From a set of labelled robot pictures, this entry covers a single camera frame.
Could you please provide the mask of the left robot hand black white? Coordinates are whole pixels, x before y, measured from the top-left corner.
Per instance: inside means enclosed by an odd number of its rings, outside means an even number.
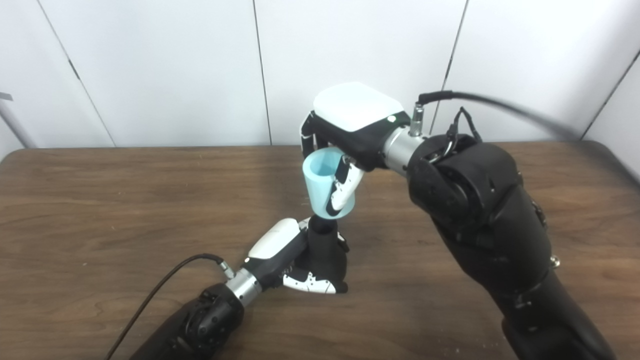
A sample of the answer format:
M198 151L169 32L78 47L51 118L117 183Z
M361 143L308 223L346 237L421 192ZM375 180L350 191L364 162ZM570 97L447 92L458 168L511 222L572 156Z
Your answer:
M304 293L345 294L349 251L336 219L285 218L253 245L238 273L258 293L284 286Z

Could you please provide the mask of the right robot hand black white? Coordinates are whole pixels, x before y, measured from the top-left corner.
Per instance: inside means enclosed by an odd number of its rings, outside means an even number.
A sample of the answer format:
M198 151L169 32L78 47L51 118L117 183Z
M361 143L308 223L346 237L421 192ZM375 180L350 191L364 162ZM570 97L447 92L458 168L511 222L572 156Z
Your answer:
M399 101L360 82L320 91L299 128L314 215L334 220L349 214L362 178L386 168L384 145L409 120Z

